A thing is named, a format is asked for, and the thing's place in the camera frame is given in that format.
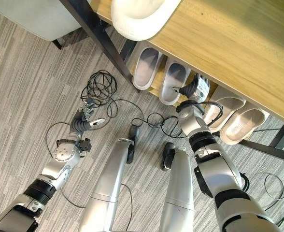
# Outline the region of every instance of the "silver metal arm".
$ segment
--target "silver metal arm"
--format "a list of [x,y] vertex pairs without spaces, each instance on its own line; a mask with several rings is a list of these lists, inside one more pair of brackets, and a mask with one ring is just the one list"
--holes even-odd
[[259,204],[242,191],[239,171],[212,136],[200,109],[180,107],[178,119],[195,154],[198,166],[194,172],[200,189],[214,198],[220,231],[279,232]]
[[104,122],[103,118],[87,121],[82,117],[83,112],[78,111],[71,122],[69,135],[57,141],[53,159],[25,192],[0,214],[1,232],[34,232],[37,229],[35,218],[41,215],[54,193],[67,182],[81,159],[82,151],[91,148],[89,140],[81,140],[83,132]]

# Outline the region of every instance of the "wooden table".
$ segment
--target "wooden table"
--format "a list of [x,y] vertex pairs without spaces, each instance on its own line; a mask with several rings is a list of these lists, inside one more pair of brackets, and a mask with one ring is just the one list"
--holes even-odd
[[148,42],[284,121],[284,0],[183,0]]

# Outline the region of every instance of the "floor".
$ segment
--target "floor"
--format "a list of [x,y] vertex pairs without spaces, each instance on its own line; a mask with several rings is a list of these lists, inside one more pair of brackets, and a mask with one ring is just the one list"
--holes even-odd
[[[124,38],[113,28],[108,29],[113,42],[121,48]],[[58,121],[69,122],[82,102],[79,95],[90,75],[100,69],[108,70],[118,82],[115,98],[124,98],[138,104],[147,116],[159,112],[164,116],[176,115],[175,108],[165,106],[147,91],[136,93],[121,77],[112,63],[101,53],[80,29],[63,38],[65,44],[58,50],[0,15],[0,212],[36,178],[50,157],[44,143],[48,127]],[[88,132],[91,151],[73,171],[65,194],[76,204],[85,205],[104,163],[117,138],[128,132],[130,121],[139,116],[136,108],[120,103],[117,118],[101,130]],[[94,117],[106,117],[105,109]],[[263,128],[280,128],[283,122],[269,117]],[[55,126],[49,133],[48,143],[55,147],[56,139],[68,132],[66,125]],[[276,131],[256,132],[250,140],[269,144]],[[126,165],[123,183],[133,193],[133,218],[130,231],[158,231],[169,172],[161,171],[160,157],[165,142],[185,146],[192,162],[193,152],[185,139],[171,139],[159,129],[141,126],[141,136],[134,162]],[[250,179],[249,194],[262,207],[273,201],[263,186],[267,173],[277,174],[284,182],[284,162],[241,145],[225,145],[229,156],[241,172]],[[196,232],[219,231],[212,199],[203,195],[195,179],[194,201]],[[270,192],[278,196],[280,185],[267,183]],[[284,200],[270,209],[277,222],[284,215]],[[76,232],[83,209],[71,205],[57,192],[39,218],[39,232]],[[129,194],[121,189],[114,230],[124,230],[130,217]]]

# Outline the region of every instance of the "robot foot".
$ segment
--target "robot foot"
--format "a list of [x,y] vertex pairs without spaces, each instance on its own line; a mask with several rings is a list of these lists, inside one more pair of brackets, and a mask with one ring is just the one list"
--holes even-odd
[[133,145],[129,145],[129,148],[128,148],[128,156],[127,156],[127,162],[126,162],[128,164],[132,163],[133,161],[134,150],[137,144],[138,137],[139,137],[139,127],[132,125],[128,133],[128,139],[133,141]]
[[172,161],[175,154],[175,145],[173,143],[166,143],[162,152],[161,169],[163,171],[171,170]]

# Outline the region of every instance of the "white slipper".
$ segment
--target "white slipper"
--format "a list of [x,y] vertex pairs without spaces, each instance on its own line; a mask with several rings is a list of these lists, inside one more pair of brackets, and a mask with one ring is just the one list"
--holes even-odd
[[151,47],[141,51],[132,80],[137,89],[145,90],[151,86],[162,58],[162,53]]
[[245,106],[234,112],[222,127],[220,138],[226,144],[237,144],[252,133],[254,129],[262,125],[269,115],[269,113],[254,104],[246,102]]
[[[212,133],[219,131],[228,121],[231,115],[246,103],[244,98],[218,86],[210,98],[211,102],[218,102],[223,106],[223,115],[212,125],[209,126]],[[209,124],[219,113],[219,108],[215,105],[207,105],[205,107],[205,114],[203,120]]]
[[159,99],[165,105],[173,105],[180,94],[173,87],[183,87],[190,74],[190,69],[175,60],[168,58],[165,66],[164,77],[159,93]]
[[112,0],[113,27],[124,37],[141,41],[156,35],[181,0]]

